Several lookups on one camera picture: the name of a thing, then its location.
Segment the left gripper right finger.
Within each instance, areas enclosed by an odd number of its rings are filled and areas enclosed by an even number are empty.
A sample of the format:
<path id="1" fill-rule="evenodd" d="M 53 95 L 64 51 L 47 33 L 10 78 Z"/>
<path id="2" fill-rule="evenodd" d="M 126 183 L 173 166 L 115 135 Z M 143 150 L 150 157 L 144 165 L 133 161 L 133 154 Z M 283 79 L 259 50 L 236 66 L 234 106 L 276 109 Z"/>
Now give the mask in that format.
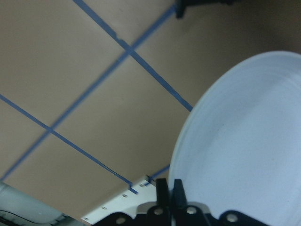
<path id="1" fill-rule="evenodd" d="M 218 218 L 209 208 L 198 202 L 188 202 L 183 183 L 174 180 L 173 218 L 176 226 L 264 226 L 265 223 L 236 210 L 227 210 Z"/>

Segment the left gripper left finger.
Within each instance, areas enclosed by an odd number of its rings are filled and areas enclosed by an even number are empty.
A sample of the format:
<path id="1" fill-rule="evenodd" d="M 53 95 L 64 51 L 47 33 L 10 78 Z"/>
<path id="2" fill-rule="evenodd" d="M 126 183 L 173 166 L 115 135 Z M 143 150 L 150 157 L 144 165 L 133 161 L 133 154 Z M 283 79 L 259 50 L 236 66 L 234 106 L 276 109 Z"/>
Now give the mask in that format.
<path id="1" fill-rule="evenodd" d="M 149 207 L 146 213 L 137 214 L 132 218 L 126 213 L 115 212 L 95 223 L 96 226 L 170 226 L 170 196 L 167 181 L 156 180 L 156 204 Z"/>

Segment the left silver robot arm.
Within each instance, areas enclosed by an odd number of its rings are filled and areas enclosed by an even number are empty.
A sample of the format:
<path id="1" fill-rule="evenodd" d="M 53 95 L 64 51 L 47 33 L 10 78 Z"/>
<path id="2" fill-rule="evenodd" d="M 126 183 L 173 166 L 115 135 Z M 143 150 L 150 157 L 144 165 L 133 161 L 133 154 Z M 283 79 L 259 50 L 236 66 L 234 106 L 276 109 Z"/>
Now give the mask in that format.
<path id="1" fill-rule="evenodd" d="M 263 222 L 235 210 L 212 216 L 209 208 L 189 202 L 181 180 L 172 191 L 165 179 L 143 179 L 102 206 L 72 218 L 5 184 L 0 184 L 2 226 L 262 226 Z"/>

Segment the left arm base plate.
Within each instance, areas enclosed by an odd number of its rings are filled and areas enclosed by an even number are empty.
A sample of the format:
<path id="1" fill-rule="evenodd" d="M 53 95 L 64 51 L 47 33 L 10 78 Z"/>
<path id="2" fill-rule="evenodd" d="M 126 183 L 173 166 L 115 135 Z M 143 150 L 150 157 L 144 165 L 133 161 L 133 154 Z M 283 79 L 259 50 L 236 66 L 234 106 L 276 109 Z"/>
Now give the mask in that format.
<path id="1" fill-rule="evenodd" d="M 155 203 L 156 200 L 155 182 L 141 179 L 130 189 L 126 189 L 98 205 L 81 219 L 92 225 L 115 212 L 123 212 L 134 218 L 139 205 L 147 202 Z"/>

